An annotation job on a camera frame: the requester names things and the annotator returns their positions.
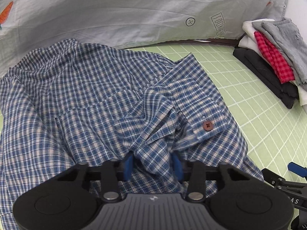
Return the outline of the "folded grey garment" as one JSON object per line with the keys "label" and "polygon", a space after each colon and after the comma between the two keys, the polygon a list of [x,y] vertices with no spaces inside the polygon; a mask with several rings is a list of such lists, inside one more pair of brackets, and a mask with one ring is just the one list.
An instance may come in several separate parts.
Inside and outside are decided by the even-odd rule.
{"label": "folded grey garment", "polygon": [[254,21],[252,26],[281,51],[294,70],[295,81],[306,89],[306,43],[298,27],[289,18],[280,21]]}

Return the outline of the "blue plaid shirt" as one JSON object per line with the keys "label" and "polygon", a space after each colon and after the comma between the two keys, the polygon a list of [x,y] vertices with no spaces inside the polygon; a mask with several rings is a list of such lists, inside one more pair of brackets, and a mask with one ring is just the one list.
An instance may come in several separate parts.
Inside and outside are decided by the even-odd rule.
{"label": "blue plaid shirt", "polygon": [[1,78],[1,223],[15,200],[77,163],[133,152],[122,193],[185,193],[171,153],[262,179],[218,89],[193,55],[118,50],[75,39],[29,52]]}

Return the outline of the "green grid cutting mat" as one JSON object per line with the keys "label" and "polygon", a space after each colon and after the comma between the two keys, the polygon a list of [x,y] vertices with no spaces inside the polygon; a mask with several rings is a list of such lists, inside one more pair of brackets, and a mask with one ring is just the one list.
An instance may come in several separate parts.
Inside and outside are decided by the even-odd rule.
{"label": "green grid cutting mat", "polygon": [[234,49],[212,43],[158,44],[133,51],[158,53],[176,61],[192,53],[216,85],[248,142],[248,155],[288,181],[305,179],[288,170],[290,162],[306,166],[306,112],[291,109],[233,56]]}

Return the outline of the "folded red checked garment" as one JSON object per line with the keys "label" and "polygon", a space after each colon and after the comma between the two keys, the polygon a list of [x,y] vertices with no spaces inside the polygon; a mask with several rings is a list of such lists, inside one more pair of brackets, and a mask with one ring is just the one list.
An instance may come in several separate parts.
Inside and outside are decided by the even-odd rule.
{"label": "folded red checked garment", "polygon": [[289,81],[294,81],[295,76],[288,62],[281,55],[279,50],[265,37],[261,32],[254,32],[257,46],[265,60],[273,68],[279,81],[284,84]]}

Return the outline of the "folded black garment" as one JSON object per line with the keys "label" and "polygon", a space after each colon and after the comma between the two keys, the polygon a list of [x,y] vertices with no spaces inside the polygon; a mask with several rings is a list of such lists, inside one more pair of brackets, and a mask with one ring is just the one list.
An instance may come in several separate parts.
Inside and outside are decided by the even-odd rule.
{"label": "folded black garment", "polygon": [[282,84],[269,63],[254,50],[241,48],[238,43],[233,55],[252,71],[283,102],[286,108],[292,108],[294,101],[299,101],[298,85],[295,84],[295,81]]}

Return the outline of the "grey printed bed sheet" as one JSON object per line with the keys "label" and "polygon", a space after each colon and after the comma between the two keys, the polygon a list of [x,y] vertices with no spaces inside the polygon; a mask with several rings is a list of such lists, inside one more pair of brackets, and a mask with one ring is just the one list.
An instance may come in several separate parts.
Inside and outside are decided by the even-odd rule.
{"label": "grey printed bed sheet", "polygon": [[118,49],[238,39],[245,21],[280,19],[288,0],[1,0],[1,74],[64,39]]}

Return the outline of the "folded white garment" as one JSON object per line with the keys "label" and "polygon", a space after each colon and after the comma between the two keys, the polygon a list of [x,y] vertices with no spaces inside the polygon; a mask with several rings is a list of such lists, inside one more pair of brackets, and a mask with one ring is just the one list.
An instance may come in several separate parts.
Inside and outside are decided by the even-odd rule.
{"label": "folded white garment", "polygon": [[[263,55],[258,49],[257,41],[254,36],[254,32],[256,31],[256,29],[252,26],[252,22],[253,21],[243,22],[242,29],[246,33],[246,35],[240,40],[239,47],[254,50],[263,60],[267,62],[267,60],[263,57]],[[304,90],[302,86],[298,86],[298,92],[300,105],[306,106],[306,90]]]}

